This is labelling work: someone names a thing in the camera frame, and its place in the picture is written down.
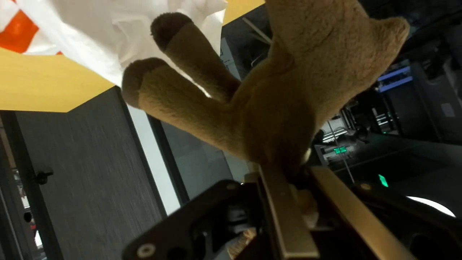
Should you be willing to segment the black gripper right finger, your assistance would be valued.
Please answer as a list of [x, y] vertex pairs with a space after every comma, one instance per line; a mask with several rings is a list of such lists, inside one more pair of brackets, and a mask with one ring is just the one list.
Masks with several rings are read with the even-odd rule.
[[417, 260], [331, 169], [313, 166], [310, 173], [339, 216], [378, 260]]

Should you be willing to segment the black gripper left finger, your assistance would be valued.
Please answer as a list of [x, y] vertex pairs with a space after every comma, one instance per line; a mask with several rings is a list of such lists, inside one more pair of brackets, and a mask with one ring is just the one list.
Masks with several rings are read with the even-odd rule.
[[273, 216], [282, 260], [316, 260], [315, 239], [297, 209], [284, 174], [277, 166], [263, 164], [260, 176]]

